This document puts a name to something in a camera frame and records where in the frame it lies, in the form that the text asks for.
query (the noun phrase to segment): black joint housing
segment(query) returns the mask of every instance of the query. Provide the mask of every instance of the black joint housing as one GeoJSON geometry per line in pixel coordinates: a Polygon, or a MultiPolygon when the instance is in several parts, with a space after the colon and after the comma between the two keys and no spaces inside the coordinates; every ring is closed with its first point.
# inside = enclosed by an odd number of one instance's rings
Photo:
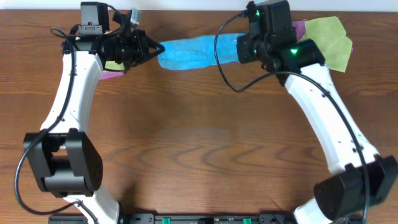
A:
{"type": "Polygon", "coordinates": [[[48,224],[87,224],[88,220],[84,215],[52,215],[48,224]]]}
{"type": "MultiPolygon", "coordinates": [[[[27,133],[24,149],[39,135],[27,133]]],[[[82,194],[90,197],[101,186],[103,163],[84,132],[71,129],[66,134],[48,134],[28,153],[39,189],[54,196],[82,194]],[[54,156],[65,146],[68,156],[54,156]]]]}
{"type": "MultiPolygon", "coordinates": [[[[393,156],[367,164],[369,171],[370,206],[385,201],[398,175],[398,164],[393,156]]],[[[364,207],[363,168],[346,166],[346,171],[314,186],[314,195],[322,213],[330,220],[345,217],[364,207]]]]}
{"type": "MultiPolygon", "coordinates": [[[[290,6],[286,0],[267,1],[247,5],[249,32],[238,37],[237,52],[240,63],[258,60],[268,72],[301,73],[301,68],[319,63],[325,58],[312,40],[297,42],[292,25],[290,6]]],[[[277,75],[282,86],[288,75],[277,75]]]]}

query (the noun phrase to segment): blue towel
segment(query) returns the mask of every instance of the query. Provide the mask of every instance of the blue towel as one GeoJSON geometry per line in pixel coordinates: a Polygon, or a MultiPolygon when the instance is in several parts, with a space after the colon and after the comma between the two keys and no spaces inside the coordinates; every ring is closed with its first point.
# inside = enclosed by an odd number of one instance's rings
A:
{"type": "MultiPolygon", "coordinates": [[[[221,34],[217,40],[217,54],[220,63],[238,62],[236,38],[243,34],[221,34]]],[[[214,35],[191,39],[162,42],[165,52],[157,58],[162,68],[188,70],[216,65],[214,56],[214,35]]]]}

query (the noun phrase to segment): yellow-green cloth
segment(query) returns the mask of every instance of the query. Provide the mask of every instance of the yellow-green cloth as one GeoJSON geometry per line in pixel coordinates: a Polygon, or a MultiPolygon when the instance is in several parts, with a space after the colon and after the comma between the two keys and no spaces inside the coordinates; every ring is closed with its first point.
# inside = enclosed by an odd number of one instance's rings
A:
{"type": "Polygon", "coordinates": [[[303,39],[312,39],[332,70],[345,72],[353,42],[346,36],[340,20],[333,17],[319,18],[305,22],[306,33],[303,39]]]}
{"type": "Polygon", "coordinates": [[[123,65],[123,63],[118,64],[118,63],[116,63],[114,61],[108,61],[108,62],[105,63],[105,68],[113,69],[113,70],[122,70],[123,71],[124,70],[124,65],[123,65]]]}

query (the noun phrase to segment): wooden table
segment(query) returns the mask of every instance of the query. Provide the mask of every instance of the wooden table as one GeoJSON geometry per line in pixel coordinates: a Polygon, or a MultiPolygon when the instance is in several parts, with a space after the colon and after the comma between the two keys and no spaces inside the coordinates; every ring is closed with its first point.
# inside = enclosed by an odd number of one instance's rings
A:
{"type": "MultiPolygon", "coordinates": [[[[157,41],[215,34],[235,12],[144,11],[141,28],[157,41]]],[[[398,156],[398,14],[294,12],[295,20],[338,16],[354,42],[346,73],[333,81],[366,137],[398,156]]],[[[62,71],[61,39],[79,11],[0,11],[0,223],[46,223],[16,203],[12,181],[26,132],[38,131],[62,71]]],[[[244,32],[247,21],[226,32],[244,32]]],[[[224,65],[243,86],[260,64],[224,65]]],[[[275,77],[231,91],[214,66],[175,72],[156,60],[98,83],[89,137],[104,161],[103,185],[128,211],[257,213],[293,210],[330,176],[304,113],[275,77]]],[[[36,186],[28,163],[25,201],[38,210],[64,205],[36,186]]],[[[372,208],[369,223],[395,223],[398,184],[372,208]]]]}

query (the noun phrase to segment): green led light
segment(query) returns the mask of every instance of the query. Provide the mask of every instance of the green led light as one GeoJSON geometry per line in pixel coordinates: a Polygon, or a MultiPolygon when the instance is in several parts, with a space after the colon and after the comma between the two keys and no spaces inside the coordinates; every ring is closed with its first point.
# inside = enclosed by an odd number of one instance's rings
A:
{"type": "Polygon", "coordinates": [[[296,55],[299,50],[298,49],[291,49],[290,51],[292,52],[293,55],[296,55]]]}

